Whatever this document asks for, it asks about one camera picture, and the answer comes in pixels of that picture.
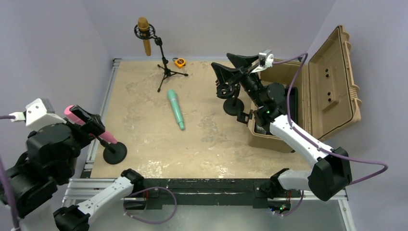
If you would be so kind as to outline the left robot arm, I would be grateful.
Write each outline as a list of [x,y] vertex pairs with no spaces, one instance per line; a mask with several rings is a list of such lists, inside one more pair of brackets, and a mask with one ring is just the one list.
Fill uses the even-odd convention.
[[84,147],[99,140],[106,151],[120,154],[126,146],[107,132],[98,114],[78,105],[67,107],[65,118],[32,109],[17,117],[31,128],[26,151],[13,167],[0,170],[0,199],[11,211],[15,231],[87,231],[113,203],[142,194],[143,176],[127,169],[92,198],[53,211],[50,199],[73,176]]

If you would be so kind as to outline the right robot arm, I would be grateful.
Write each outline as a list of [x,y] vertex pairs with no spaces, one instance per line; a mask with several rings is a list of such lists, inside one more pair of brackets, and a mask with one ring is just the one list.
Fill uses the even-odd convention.
[[258,107],[253,112],[256,123],[265,131],[282,139],[298,152],[311,167],[310,171],[293,171],[284,168],[270,178],[268,195],[281,196],[289,190],[311,191],[318,199],[328,201],[339,191],[352,183],[352,173],[346,150],[333,149],[300,128],[290,116],[290,107],[282,104],[289,100],[291,87],[280,83],[263,85],[257,72],[271,68],[273,54],[260,53],[258,56],[241,56],[247,66],[231,68],[211,63],[216,80],[217,97],[231,97],[236,86],[246,91]]

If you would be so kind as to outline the black round-base stand with shockmount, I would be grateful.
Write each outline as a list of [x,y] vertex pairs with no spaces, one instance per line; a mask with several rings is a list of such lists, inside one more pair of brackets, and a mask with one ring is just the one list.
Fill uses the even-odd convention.
[[230,86],[227,82],[221,84],[219,80],[216,80],[216,88],[217,97],[225,100],[223,110],[226,114],[237,116],[239,112],[244,110],[243,101],[238,98],[241,89],[239,83]]

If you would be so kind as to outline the mint green microphone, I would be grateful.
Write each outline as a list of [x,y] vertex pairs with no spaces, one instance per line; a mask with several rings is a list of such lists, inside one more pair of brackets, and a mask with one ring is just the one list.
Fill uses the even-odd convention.
[[181,113],[181,109],[178,103],[178,99],[177,99],[177,94],[175,93],[174,90],[168,90],[167,92],[167,98],[171,104],[174,116],[175,116],[175,120],[179,126],[179,128],[181,130],[185,129],[185,124],[184,124],[184,119]]

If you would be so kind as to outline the pink microphone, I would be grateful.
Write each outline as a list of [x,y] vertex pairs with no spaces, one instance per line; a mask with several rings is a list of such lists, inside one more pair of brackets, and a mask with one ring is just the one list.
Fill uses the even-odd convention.
[[101,138],[108,143],[116,144],[118,142],[113,134],[106,130],[100,115],[89,113],[79,105],[66,107],[64,114],[73,123],[80,125],[80,128],[88,134]]

